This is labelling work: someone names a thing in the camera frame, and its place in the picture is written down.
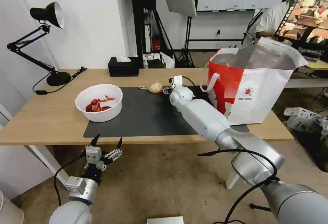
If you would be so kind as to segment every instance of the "white bowl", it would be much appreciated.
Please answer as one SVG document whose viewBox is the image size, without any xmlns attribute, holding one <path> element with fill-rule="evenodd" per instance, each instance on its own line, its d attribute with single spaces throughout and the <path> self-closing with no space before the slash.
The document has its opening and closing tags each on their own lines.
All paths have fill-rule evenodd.
<svg viewBox="0 0 328 224">
<path fill-rule="evenodd" d="M 110 106 L 111 108 L 99 112 L 87 112 L 86 106 L 91 103 L 93 99 L 106 99 L 105 95 L 114 100 L 107 102 L 100 102 L 100 106 Z M 79 93 L 75 99 L 76 108 L 79 109 L 90 121 L 106 122 L 116 117 L 122 109 L 122 90 L 112 84 L 99 84 L 88 87 Z"/>
</svg>

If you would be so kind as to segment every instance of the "person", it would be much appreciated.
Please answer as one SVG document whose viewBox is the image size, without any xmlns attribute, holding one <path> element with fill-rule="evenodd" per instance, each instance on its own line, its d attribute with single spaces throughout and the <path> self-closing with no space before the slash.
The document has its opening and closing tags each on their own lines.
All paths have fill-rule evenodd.
<svg viewBox="0 0 328 224">
<path fill-rule="evenodd" d="M 288 11 L 292 0 L 282 2 L 266 10 L 258 21 L 249 30 L 249 34 L 257 39 L 261 37 L 274 37 L 286 12 Z"/>
</svg>

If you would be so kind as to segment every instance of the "concrete floor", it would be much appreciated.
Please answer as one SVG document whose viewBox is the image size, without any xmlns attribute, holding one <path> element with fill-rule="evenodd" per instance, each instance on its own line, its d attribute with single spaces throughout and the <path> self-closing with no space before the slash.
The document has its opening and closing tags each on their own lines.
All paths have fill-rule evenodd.
<svg viewBox="0 0 328 224">
<path fill-rule="evenodd" d="M 203 67 L 213 53 L 193 53 L 195 65 Z M 321 89 L 285 89 L 274 106 L 279 116 L 286 107 L 309 108 Z M 317 100 L 314 109 L 326 105 Z M 281 180 L 307 185 L 328 198 L 328 174 L 320 171 L 303 147 L 296 141 L 270 143 L 285 157 L 278 172 Z M 238 181 L 232 190 L 225 181 L 232 170 L 231 154 L 197 157 L 198 153 L 215 150 L 211 142 L 201 144 L 124 145 L 123 157 L 105 171 L 91 208 L 93 224 L 142 224 L 147 218 L 182 215 L 185 224 L 224 221 L 234 201 L 249 188 Z M 76 157 L 79 146 L 58 146 L 56 157 L 65 163 Z M 67 168 L 69 175 L 79 176 L 85 161 Z M 58 202 L 49 179 L 13 200 L 25 213 L 24 224 L 47 223 Z M 58 183 L 62 202 L 68 193 Z M 250 203 L 267 206 L 264 195 L 255 190 L 235 209 L 233 219 L 247 224 L 277 223 L 269 212 L 252 210 Z"/>
</svg>

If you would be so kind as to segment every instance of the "black desk mat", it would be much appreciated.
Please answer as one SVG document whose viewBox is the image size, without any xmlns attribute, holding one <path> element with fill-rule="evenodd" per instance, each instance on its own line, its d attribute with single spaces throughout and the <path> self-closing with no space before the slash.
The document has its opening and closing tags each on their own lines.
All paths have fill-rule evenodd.
<svg viewBox="0 0 328 224">
<path fill-rule="evenodd" d="M 206 93 L 199 87 L 189 86 L 196 98 L 210 103 Z M 195 130 L 171 105 L 169 95 L 153 94 L 137 87 L 123 87 L 122 111 L 114 119 L 96 123 L 89 121 L 85 138 L 134 137 L 161 135 L 194 135 Z M 232 126 L 240 132 L 249 132 L 246 125 Z"/>
</svg>

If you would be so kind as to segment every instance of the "black desk lamp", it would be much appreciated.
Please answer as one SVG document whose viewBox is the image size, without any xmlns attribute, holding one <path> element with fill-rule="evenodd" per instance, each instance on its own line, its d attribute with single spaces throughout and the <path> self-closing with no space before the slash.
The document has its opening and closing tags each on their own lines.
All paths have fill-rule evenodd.
<svg viewBox="0 0 328 224">
<path fill-rule="evenodd" d="M 32 58 L 31 56 L 29 56 L 21 51 L 21 49 L 23 47 L 26 47 L 27 45 L 31 44 L 32 42 L 35 42 L 36 40 L 45 36 L 46 34 L 49 34 L 50 25 L 46 24 L 46 21 L 48 21 L 49 23 L 53 24 L 56 27 L 64 28 L 64 18 L 63 18 L 63 14 L 62 14 L 62 9 L 60 8 L 58 2 L 52 2 L 49 5 L 47 5 L 47 7 L 45 9 L 31 8 L 30 14 L 34 19 L 38 20 L 39 23 L 41 23 L 42 25 L 38 29 L 30 32 L 29 34 L 25 35 L 24 37 L 20 38 L 19 40 L 15 41 L 13 43 L 9 43 L 7 45 L 7 48 L 10 51 L 20 55 L 21 57 L 23 57 L 23 58 L 31 61 L 32 63 L 49 71 L 50 76 L 47 78 L 48 85 L 61 86 L 61 85 L 67 84 L 68 82 L 71 81 L 71 76 L 69 73 L 58 72 L 57 70 L 55 70 L 55 67 L 45 64 L 39 60 L 36 60 L 35 58 Z M 26 39 L 27 37 L 33 35 L 34 33 L 38 32 L 40 30 L 43 30 L 44 33 L 35 37 L 32 40 L 24 41 L 24 39 Z"/>
</svg>

